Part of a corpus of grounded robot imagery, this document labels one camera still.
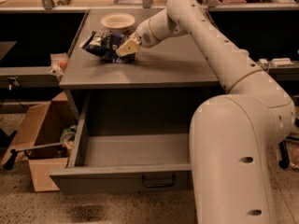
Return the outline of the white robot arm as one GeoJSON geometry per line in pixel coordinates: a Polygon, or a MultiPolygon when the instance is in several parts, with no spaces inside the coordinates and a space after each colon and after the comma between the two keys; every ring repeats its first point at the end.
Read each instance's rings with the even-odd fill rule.
{"type": "Polygon", "coordinates": [[[295,121],[292,98],[249,55],[223,35],[196,0],[167,0],[122,44],[120,56],[188,33],[225,93],[203,102],[189,134],[199,224],[277,224],[266,149],[295,121]]]}

